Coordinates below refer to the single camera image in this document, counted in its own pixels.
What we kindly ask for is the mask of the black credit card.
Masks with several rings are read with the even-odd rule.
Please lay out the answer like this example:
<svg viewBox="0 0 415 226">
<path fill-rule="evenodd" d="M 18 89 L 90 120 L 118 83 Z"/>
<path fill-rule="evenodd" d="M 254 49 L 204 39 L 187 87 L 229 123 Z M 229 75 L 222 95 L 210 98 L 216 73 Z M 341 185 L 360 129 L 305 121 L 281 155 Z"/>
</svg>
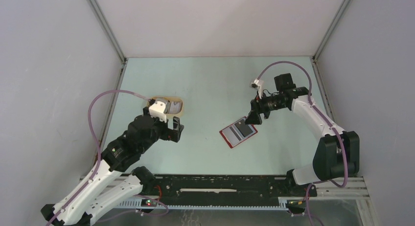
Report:
<svg viewBox="0 0 415 226">
<path fill-rule="evenodd" d="M 244 119 L 235 122 L 234 126 L 244 138 L 255 134 L 255 129 L 250 124 L 246 124 Z"/>
</svg>

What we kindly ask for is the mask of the red leather card holder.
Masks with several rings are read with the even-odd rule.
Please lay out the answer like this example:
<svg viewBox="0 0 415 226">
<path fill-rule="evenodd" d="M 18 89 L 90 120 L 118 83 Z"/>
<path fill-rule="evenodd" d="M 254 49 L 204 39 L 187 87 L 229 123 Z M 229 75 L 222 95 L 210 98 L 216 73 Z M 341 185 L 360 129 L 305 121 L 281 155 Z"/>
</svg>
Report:
<svg viewBox="0 0 415 226">
<path fill-rule="evenodd" d="M 255 129 L 255 134 L 252 134 L 249 137 L 242 137 L 242 135 L 239 133 L 239 131 L 236 129 L 236 127 L 234 126 L 235 122 L 228 125 L 227 127 L 223 128 L 222 130 L 219 131 L 219 134 L 221 135 L 221 137 L 224 139 L 225 143 L 227 143 L 227 145 L 233 149 L 236 146 L 240 145 L 241 143 L 243 143 L 244 141 L 246 141 L 247 139 L 249 139 L 250 137 L 254 136 L 255 134 L 258 133 L 257 129 L 254 127 L 254 125 L 251 125 L 254 129 Z"/>
</svg>

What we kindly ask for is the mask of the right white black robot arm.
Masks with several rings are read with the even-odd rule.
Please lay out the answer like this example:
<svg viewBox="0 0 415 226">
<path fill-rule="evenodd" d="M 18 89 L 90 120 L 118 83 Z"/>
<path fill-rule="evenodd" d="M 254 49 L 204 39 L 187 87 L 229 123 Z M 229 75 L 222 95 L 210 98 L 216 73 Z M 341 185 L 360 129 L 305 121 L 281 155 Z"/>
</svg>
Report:
<svg viewBox="0 0 415 226">
<path fill-rule="evenodd" d="M 289 109 L 300 117 L 312 132 L 318 146 L 312 163 L 288 171 L 290 179 L 285 181 L 285 191 L 292 196 L 304 190 L 309 183 L 347 178 L 360 170 L 360 139 L 355 131 L 347 132 L 327 117 L 316 105 L 306 87 L 297 87 L 291 74 L 274 78 L 277 92 L 266 96 L 263 81 L 254 79 L 251 87 L 257 95 L 251 101 L 251 110 L 246 124 L 260 125 L 272 111 Z"/>
</svg>

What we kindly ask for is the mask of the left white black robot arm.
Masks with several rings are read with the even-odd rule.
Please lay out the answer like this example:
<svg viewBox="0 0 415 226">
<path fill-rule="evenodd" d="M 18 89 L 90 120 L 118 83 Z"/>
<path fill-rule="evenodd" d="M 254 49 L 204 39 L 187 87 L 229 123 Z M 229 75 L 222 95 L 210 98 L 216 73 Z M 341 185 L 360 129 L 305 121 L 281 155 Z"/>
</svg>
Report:
<svg viewBox="0 0 415 226">
<path fill-rule="evenodd" d="M 41 214 L 47 225 L 92 226 L 122 201 L 139 193 L 149 195 L 155 188 L 154 175 L 144 166 L 137 167 L 121 184 L 107 192 L 104 189 L 157 141 L 179 142 L 184 126 L 174 116 L 168 127 L 165 114 L 145 107 L 127 126 L 122 135 L 111 141 L 101 158 L 77 187 L 55 204 L 46 204 Z"/>
</svg>

